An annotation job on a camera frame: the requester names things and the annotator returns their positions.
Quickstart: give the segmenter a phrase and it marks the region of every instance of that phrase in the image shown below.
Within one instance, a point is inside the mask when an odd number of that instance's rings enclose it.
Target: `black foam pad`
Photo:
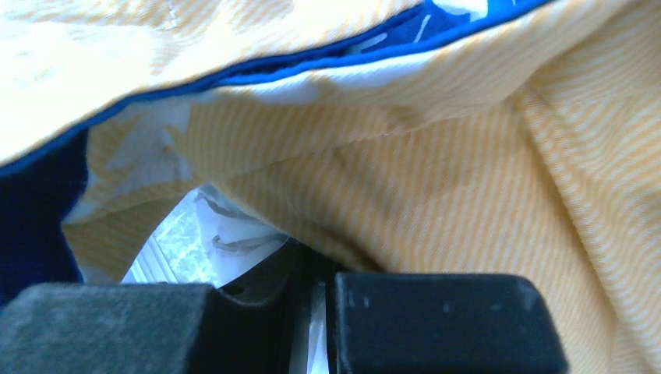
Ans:
[[[567,371],[535,287],[509,275],[339,273],[338,373]]]
[[[0,315],[0,373],[287,372],[303,253],[286,245],[221,290],[33,286]]]

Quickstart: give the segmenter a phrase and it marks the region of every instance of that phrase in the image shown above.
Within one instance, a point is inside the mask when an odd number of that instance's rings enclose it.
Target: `white pattern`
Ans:
[[[489,12],[487,0],[432,0],[432,2],[453,16],[470,14],[471,22],[486,17]]]

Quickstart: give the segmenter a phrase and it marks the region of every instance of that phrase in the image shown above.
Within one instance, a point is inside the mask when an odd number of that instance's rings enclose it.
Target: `dark blue fabric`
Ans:
[[[273,82],[310,69],[359,65],[431,51],[516,19],[550,1],[553,0],[489,0],[487,17],[470,22],[468,16],[452,16],[426,0],[344,41],[295,54],[254,59],[181,86],[120,100],[45,146],[0,167],[0,305],[30,284],[80,280],[60,222],[87,181],[87,130],[132,102],[197,94],[218,86]],[[384,33],[387,38],[379,44],[358,54],[352,52],[352,46]]]
[[[85,188],[87,131],[28,168],[0,178],[0,308],[45,281],[77,282],[80,274],[60,222]]]

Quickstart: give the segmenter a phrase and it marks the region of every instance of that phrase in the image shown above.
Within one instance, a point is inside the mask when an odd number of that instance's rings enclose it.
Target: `black plastic part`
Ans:
[[[339,273],[335,287],[338,374],[567,372],[524,278]]]

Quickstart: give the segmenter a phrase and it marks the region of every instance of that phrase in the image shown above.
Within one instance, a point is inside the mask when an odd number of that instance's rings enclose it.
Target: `fabric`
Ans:
[[[356,53],[429,3],[7,1],[0,175],[90,129],[81,266],[211,182],[354,270],[525,276],[572,372],[661,372],[661,2],[515,3]]]

